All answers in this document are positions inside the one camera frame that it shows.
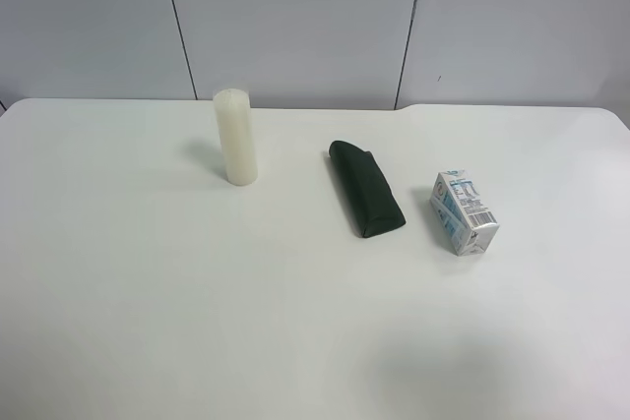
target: white table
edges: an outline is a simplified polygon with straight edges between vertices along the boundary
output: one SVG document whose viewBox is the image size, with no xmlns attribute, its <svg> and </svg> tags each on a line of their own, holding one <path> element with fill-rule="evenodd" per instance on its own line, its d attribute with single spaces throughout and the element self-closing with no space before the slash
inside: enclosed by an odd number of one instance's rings
<svg viewBox="0 0 630 420">
<path fill-rule="evenodd" d="M 585 108 L 254 110 L 31 99 L 0 119 L 3 419 L 627 419 L 630 131 Z M 354 236 L 326 161 L 371 150 L 408 224 Z M 465 168 L 502 224 L 457 258 Z"/>
</svg>

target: barcode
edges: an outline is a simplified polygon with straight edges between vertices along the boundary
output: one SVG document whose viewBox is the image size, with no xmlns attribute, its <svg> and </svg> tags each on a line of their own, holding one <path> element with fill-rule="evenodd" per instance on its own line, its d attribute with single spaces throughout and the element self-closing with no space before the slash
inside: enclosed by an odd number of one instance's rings
<svg viewBox="0 0 630 420">
<path fill-rule="evenodd" d="M 487 211 L 485 213 L 476 213 L 473 215 L 469 215 L 469 217 L 471 218 L 471 221 L 472 223 L 474 223 L 475 227 L 486 225 L 488 223 L 496 223 L 494 215 L 491 211 Z"/>
</svg>

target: table surface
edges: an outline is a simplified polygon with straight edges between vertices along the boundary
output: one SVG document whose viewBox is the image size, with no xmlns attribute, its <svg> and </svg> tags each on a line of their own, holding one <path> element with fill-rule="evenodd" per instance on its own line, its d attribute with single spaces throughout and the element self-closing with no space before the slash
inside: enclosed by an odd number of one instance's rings
<svg viewBox="0 0 630 420">
<path fill-rule="evenodd" d="M 29 99 L 0 119 L 0 413 L 13 419 L 627 419 L 630 131 L 601 109 L 253 111 Z M 371 150 L 407 225 L 355 236 L 327 158 Z M 502 224 L 453 254 L 467 169 Z"/>
</svg>

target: white wall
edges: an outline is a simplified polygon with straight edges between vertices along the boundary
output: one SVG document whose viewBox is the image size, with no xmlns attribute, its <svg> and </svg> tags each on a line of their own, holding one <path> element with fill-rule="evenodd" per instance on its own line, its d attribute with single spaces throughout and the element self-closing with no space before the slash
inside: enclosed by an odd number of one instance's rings
<svg viewBox="0 0 630 420">
<path fill-rule="evenodd" d="M 175 0 L 200 97 L 393 108 L 413 0 Z"/>
<path fill-rule="evenodd" d="M 0 99 L 194 98 L 170 0 L 0 0 Z"/>
<path fill-rule="evenodd" d="M 399 106 L 616 97 L 622 110 L 628 80 L 630 0 L 419 0 Z"/>
</svg>

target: white candle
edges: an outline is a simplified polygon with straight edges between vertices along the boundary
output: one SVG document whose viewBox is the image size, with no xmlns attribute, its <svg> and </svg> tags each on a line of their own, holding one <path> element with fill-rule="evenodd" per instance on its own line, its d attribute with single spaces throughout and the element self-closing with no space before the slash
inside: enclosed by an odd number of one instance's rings
<svg viewBox="0 0 630 420">
<path fill-rule="evenodd" d="M 235 186 L 251 184 L 258 177 L 258 167 L 249 95 L 238 89 L 222 90 L 215 95 L 215 112 L 227 180 Z"/>
</svg>

